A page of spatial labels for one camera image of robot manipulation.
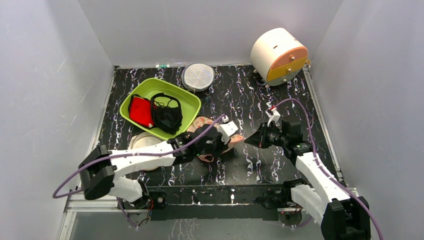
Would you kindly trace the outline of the black bra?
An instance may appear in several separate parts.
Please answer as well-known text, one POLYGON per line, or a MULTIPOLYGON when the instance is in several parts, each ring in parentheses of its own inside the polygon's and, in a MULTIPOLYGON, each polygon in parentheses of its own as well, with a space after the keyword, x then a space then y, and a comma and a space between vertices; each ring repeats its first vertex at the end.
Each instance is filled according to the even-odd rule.
POLYGON ((164 93, 157 93, 150 99, 151 115, 154 128, 175 135, 182 126, 182 106, 178 99, 164 93), (156 101, 156 98, 167 98, 167 103, 156 101))

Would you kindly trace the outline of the red bra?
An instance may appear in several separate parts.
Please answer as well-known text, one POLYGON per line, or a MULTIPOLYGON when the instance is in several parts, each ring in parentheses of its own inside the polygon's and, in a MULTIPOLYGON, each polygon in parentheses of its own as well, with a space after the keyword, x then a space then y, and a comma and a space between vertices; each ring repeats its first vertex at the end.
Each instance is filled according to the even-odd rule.
POLYGON ((130 120, 144 128, 151 129, 155 126, 152 118, 151 102, 148 98, 138 94, 131 95, 128 113, 130 120))

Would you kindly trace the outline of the green plastic basin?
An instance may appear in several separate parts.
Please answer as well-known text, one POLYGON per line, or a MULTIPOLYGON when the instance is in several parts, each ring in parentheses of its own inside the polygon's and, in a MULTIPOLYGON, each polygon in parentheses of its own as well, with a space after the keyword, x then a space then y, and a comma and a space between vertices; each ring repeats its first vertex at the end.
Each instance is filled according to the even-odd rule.
POLYGON ((158 78, 147 78, 129 93, 119 113, 134 126, 167 140, 188 129, 201 105, 193 93, 158 78))

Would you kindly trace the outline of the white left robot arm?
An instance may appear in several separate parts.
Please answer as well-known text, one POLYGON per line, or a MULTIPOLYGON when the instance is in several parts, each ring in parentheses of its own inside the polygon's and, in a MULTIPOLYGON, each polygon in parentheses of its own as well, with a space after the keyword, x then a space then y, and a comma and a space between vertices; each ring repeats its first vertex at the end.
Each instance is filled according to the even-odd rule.
POLYGON ((195 132, 184 132, 160 143, 129 150, 96 147, 78 166, 86 200, 115 196, 144 208, 149 203, 146 185, 126 175, 191 162, 200 155, 220 155, 238 131, 232 123, 206 124, 195 132))

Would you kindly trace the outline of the round white mini drawer cabinet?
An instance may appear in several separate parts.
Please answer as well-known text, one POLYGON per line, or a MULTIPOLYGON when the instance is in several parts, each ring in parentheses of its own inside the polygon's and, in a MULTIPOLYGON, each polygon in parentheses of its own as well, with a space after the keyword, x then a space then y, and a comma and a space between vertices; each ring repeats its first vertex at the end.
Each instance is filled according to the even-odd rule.
POLYGON ((305 65, 308 49, 285 28, 271 29, 254 43, 250 61, 263 81, 271 87, 292 80, 305 65))

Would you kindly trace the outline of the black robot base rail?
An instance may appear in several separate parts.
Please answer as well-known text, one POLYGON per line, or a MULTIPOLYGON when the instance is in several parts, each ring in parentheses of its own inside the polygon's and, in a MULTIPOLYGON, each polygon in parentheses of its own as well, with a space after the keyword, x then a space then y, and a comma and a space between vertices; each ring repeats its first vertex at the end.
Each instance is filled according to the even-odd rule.
POLYGON ((123 199, 117 208, 136 224, 176 219, 261 219, 299 228, 312 218, 299 205, 286 202, 282 184, 149 186, 149 201, 139 207, 123 199))

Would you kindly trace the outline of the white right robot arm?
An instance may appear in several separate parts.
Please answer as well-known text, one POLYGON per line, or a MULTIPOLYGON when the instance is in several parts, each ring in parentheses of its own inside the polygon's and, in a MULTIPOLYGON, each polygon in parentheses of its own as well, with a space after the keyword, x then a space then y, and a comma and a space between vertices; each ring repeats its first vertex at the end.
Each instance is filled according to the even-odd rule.
POLYGON ((285 181, 280 193, 257 198, 263 205, 302 207, 319 224, 326 240, 371 239, 368 202, 337 185, 312 144, 304 140, 300 121, 285 117, 280 126, 264 122, 244 142, 260 149, 281 147, 284 156, 306 177, 285 181))

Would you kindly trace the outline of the round grey mesh laundry bag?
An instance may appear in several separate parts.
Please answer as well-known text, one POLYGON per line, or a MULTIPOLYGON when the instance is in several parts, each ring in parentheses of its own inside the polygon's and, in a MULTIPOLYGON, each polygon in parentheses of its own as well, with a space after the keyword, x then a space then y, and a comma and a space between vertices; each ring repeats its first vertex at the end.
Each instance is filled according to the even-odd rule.
POLYGON ((191 92, 202 92, 208 89, 215 78, 214 69, 203 63, 188 65, 181 74, 183 86, 191 92))

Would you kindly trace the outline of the floral mesh laundry bag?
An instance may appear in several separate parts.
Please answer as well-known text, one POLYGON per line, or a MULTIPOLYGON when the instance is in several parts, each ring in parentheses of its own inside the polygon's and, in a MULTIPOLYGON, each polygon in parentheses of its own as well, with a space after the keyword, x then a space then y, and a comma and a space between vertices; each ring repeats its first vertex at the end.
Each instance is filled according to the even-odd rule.
POLYGON ((203 116, 197 117, 187 131, 191 139, 200 137, 192 146, 197 150, 198 158, 207 163, 217 160, 245 140, 237 133, 234 122, 218 124, 203 116))

